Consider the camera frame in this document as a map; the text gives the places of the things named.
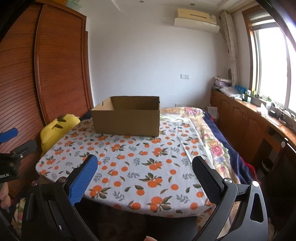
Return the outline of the person's left hand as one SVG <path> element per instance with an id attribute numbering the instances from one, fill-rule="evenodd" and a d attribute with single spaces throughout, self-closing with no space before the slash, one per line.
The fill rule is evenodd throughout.
<path id="1" fill-rule="evenodd" d="M 8 209 L 11 206 L 11 198 L 9 196 L 9 187 L 7 183 L 2 185 L 0 191 L 1 208 Z"/>

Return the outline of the person's right hand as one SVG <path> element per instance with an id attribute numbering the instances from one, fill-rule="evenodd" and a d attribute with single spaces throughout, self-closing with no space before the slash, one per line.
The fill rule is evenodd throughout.
<path id="1" fill-rule="evenodd" d="M 155 238 L 153 238 L 153 237 L 146 236 L 144 241 L 157 241 L 157 240 Z"/>

